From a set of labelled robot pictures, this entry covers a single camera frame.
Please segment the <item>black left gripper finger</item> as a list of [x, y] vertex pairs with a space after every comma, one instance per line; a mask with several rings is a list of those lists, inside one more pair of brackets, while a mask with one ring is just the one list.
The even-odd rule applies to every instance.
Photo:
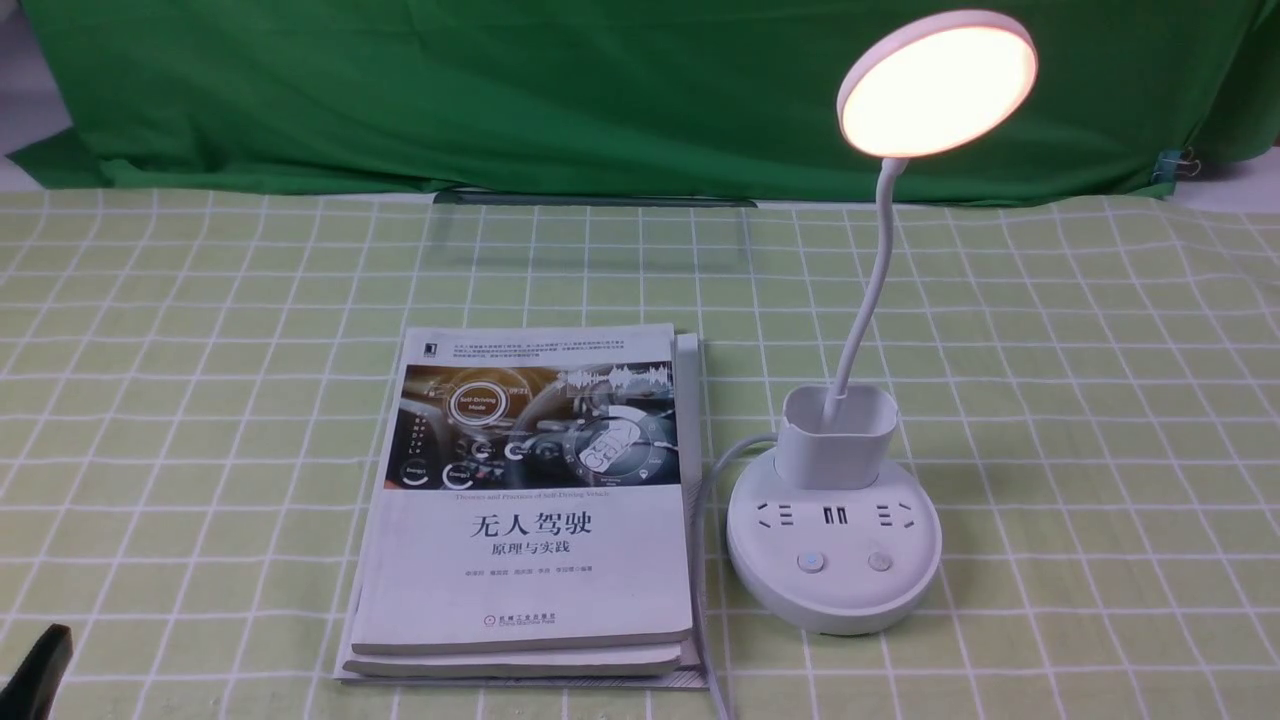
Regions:
[[63, 678], [74, 656], [73, 632], [51, 624], [1, 692], [1, 719], [50, 719]]

